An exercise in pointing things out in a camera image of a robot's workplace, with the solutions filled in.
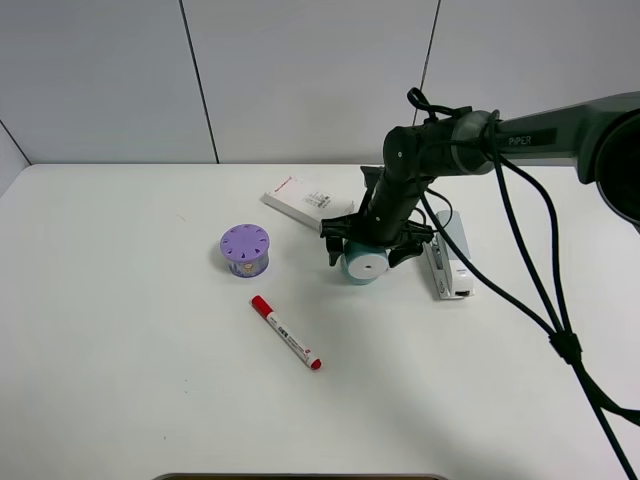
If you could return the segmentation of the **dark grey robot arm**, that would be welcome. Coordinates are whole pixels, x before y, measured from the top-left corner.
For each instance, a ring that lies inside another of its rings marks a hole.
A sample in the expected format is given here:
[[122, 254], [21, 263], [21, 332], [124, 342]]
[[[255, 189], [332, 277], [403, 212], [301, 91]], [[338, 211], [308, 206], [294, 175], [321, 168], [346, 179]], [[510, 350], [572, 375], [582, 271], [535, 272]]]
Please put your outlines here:
[[433, 230], [409, 219], [418, 187], [438, 177], [484, 175], [494, 167], [492, 152], [509, 161], [570, 159], [581, 183], [596, 184], [613, 212], [638, 225], [638, 93], [499, 120], [494, 127], [486, 111], [433, 105], [416, 88], [407, 97], [428, 117], [386, 135], [382, 167], [361, 169], [366, 193], [357, 212], [322, 221], [331, 265], [348, 242], [388, 250], [390, 266], [420, 255], [420, 242], [430, 241]]

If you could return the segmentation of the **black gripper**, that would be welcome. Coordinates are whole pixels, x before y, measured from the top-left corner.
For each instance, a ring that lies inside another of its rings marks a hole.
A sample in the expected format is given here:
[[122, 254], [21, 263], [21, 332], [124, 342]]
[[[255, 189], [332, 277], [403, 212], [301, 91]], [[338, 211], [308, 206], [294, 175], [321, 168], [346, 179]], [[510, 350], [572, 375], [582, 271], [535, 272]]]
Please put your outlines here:
[[372, 247], [392, 248], [390, 268], [419, 257], [423, 242], [430, 242], [430, 226], [410, 220], [419, 201], [414, 180], [392, 180], [383, 167], [361, 167], [365, 195], [357, 212], [321, 221], [320, 237], [325, 238], [329, 266], [334, 267], [344, 253], [344, 240]]

